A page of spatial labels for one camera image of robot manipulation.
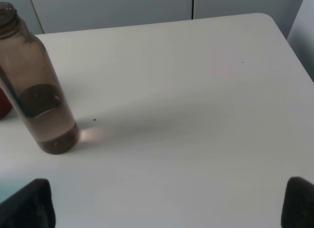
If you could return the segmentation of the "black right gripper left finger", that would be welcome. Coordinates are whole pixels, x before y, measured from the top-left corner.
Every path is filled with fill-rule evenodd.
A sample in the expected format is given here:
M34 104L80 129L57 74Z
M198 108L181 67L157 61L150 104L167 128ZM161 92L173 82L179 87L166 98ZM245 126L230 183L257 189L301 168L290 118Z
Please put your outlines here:
M55 210L47 179L31 181L0 203L2 228L54 228Z

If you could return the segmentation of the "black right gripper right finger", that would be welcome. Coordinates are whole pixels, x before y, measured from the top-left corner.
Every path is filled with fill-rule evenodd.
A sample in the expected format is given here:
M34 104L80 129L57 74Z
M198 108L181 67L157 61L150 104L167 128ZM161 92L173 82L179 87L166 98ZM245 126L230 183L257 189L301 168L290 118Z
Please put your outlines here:
M314 226L314 185L301 177L291 177L286 186L281 227Z

